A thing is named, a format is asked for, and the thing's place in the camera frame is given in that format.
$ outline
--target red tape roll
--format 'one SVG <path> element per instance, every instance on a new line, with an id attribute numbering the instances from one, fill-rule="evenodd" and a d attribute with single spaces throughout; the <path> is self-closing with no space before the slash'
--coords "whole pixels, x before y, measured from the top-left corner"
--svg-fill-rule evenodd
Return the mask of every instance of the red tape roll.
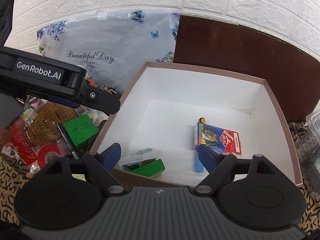
<path id="1" fill-rule="evenodd" d="M 39 153 L 38 153 L 38 164 L 42 169 L 50 160 L 51 158 L 61 155 L 58 146 L 54 143 L 44 145 Z"/>

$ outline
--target open cardboard box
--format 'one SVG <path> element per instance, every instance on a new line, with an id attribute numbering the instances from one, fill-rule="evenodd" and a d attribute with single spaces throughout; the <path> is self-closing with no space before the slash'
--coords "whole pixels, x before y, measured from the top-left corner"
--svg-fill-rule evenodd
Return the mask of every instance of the open cardboard box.
<path id="1" fill-rule="evenodd" d="M 289 128 L 266 80 L 201 66 L 147 62 L 92 151 L 101 153 L 114 142 L 121 145 L 122 156 L 145 148 L 161 150 L 165 171 L 155 179 L 126 171 L 114 175 L 133 185 L 139 181 L 157 186 L 162 181 L 195 186 L 208 175 L 194 172 L 195 125 L 200 117 L 209 125 L 239 133 L 238 158 L 263 154 L 293 183 L 302 184 Z"/>

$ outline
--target brown woven item in plastic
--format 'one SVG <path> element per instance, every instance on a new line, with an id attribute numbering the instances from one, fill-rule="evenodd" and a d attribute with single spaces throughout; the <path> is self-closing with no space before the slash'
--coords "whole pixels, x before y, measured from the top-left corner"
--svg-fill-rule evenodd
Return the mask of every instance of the brown woven item in plastic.
<path id="1" fill-rule="evenodd" d="M 28 136 L 34 145 L 44 145 L 61 137 L 57 128 L 78 117 L 75 109 L 54 103 L 42 110 L 28 128 Z"/>

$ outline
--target white brick wall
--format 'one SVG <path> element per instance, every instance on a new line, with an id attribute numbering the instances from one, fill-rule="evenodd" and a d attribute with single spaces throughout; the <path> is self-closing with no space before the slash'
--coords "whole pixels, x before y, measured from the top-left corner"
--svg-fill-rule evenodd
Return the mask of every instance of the white brick wall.
<path id="1" fill-rule="evenodd" d="M 36 30 L 74 14 L 108 8 L 172 8 L 271 34 L 320 60 L 320 0 L 15 0 L 6 46 L 37 52 Z"/>

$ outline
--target blue butterfly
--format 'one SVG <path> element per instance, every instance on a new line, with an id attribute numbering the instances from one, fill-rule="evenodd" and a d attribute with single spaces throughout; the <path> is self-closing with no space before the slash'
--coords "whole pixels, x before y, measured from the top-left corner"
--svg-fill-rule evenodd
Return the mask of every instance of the blue butterfly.
<path id="1" fill-rule="evenodd" d="M 159 31 L 157 31 L 156 33 L 153 33 L 153 32 L 150 32 L 150 33 L 153 39 L 159 38 Z"/>

